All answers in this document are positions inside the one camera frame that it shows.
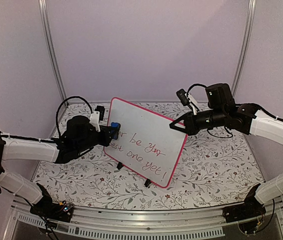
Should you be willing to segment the blue whiteboard eraser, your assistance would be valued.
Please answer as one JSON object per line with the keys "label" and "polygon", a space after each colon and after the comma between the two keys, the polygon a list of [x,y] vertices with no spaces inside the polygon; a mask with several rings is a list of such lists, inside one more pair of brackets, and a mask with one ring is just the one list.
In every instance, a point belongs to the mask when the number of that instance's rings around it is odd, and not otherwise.
{"label": "blue whiteboard eraser", "polygon": [[115,128],[115,129],[119,130],[120,127],[121,127],[121,124],[118,123],[118,122],[112,122],[112,123],[110,124],[110,126],[111,126],[112,128]]}

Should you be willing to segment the pink framed whiteboard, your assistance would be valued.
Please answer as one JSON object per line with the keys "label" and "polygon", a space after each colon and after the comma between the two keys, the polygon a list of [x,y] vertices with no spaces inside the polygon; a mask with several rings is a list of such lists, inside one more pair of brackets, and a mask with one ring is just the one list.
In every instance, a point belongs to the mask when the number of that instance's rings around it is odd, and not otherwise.
{"label": "pink framed whiteboard", "polygon": [[156,186],[166,189],[181,157],[187,135],[170,128],[172,119],[114,97],[108,124],[119,123],[118,139],[104,153]]}

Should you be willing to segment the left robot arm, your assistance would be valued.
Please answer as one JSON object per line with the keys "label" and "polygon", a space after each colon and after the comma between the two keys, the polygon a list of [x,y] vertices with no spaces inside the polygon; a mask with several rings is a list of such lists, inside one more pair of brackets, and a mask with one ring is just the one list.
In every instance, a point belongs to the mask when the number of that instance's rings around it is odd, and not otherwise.
{"label": "left robot arm", "polygon": [[0,131],[0,187],[25,199],[30,212],[46,219],[69,222],[73,206],[66,201],[55,203],[39,183],[8,172],[2,162],[8,160],[44,161],[67,164],[79,159],[95,146],[108,147],[119,135],[121,125],[100,125],[98,120],[78,115],[67,121],[66,131],[57,138],[39,139],[14,136]]}

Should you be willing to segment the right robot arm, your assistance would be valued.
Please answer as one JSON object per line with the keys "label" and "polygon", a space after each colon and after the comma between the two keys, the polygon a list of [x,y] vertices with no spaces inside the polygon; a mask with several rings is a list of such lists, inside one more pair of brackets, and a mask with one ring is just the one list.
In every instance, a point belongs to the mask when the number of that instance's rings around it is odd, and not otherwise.
{"label": "right robot arm", "polygon": [[196,86],[193,84],[187,90],[181,88],[176,92],[181,104],[190,111],[170,123],[169,127],[188,136],[195,136],[201,130],[210,131],[223,127],[271,142],[273,146],[269,150],[262,150],[258,146],[254,150],[260,157],[270,153],[275,158],[275,167],[278,170],[267,167],[271,179],[254,185],[243,203],[223,209],[227,222],[265,215],[266,203],[283,196],[283,118],[270,113],[257,103],[236,103],[227,83],[209,86],[199,84],[199,87],[204,88],[208,106],[208,110],[200,110],[191,95],[191,89]]}

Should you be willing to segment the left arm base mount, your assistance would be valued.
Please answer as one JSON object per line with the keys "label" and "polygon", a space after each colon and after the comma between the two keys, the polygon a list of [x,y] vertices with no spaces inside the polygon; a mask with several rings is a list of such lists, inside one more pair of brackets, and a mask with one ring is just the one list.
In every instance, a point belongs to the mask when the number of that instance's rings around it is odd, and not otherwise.
{"label": "left arm base mount", "polygon": [[73,212],[74,205],[72,203],[67,203],[65,200],[55,203],[50,198],[44,197],[30,207],[31,214],[66,223],[71,221]]}

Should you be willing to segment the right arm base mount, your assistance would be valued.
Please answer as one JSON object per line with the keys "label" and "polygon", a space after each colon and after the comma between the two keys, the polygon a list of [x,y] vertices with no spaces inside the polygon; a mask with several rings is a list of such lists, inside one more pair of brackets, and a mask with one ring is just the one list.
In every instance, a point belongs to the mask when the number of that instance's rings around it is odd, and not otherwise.
{"label": "right arm base mount", "polygon": [[239,230],[245,235],[254,235],[265,221],[266,209],[263,205],[241,203],[226,206],[222,215],[227,223],[238,223]]}

